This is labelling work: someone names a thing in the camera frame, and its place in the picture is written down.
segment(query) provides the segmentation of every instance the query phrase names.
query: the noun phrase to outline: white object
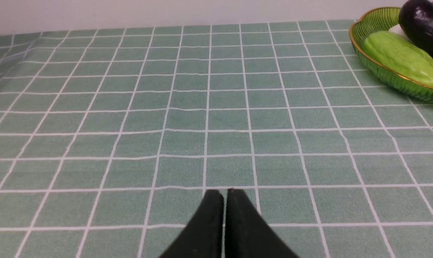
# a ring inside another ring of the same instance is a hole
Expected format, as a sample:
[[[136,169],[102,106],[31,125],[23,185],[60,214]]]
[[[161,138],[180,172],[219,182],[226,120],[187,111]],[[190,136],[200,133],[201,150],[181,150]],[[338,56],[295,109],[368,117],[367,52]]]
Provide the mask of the white object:
[[[390,28],[389,31],[402,36],[404,39],[406,39],[407,41],[412,43],[412,41],[408,38],[408,36],[406,36],[405,32],[403,31],[403,29],[401,28],[401,26],[399,24]]]

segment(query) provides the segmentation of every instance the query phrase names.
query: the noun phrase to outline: green basket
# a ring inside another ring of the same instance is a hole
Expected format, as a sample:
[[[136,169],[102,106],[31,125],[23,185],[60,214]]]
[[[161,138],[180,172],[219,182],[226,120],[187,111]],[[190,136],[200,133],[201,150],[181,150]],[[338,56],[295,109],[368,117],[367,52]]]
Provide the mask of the green basket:
[[[399,7],[381,7],[365,13],[349,29],[352,46],[361,62],[384,84],[413,98],[433,103],[433,87],[424,85],[390,70],[363,51],[363,43],[370,34],[389,30],[398,24]]]

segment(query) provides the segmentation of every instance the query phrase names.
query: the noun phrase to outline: purple eggplant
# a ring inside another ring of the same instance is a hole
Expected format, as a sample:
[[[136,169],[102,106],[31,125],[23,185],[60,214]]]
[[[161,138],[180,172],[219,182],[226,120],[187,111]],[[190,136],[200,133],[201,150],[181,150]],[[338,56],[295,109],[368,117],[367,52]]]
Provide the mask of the purple eggplant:
[[[408,0],[401,7],[398,22],[406,36],[433,58],[433,3]]]

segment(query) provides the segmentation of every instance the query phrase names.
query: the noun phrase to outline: green vegetable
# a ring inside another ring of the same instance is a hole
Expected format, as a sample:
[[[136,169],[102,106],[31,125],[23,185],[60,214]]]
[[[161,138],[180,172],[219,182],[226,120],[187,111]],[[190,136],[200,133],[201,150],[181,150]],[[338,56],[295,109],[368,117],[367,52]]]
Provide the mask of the green vegetable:
[[[364,40],[363,49],[385,67],[433,87],[433,59],[402,36],[389,31],[378,31]]]

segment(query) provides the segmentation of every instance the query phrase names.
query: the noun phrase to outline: white wall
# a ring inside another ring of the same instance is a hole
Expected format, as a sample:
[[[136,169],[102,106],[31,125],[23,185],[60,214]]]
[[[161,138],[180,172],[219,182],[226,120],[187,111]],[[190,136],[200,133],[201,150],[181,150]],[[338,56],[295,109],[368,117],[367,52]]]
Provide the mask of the white wall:
[[[405,0],[0,0],[0,34],[354,19]]]

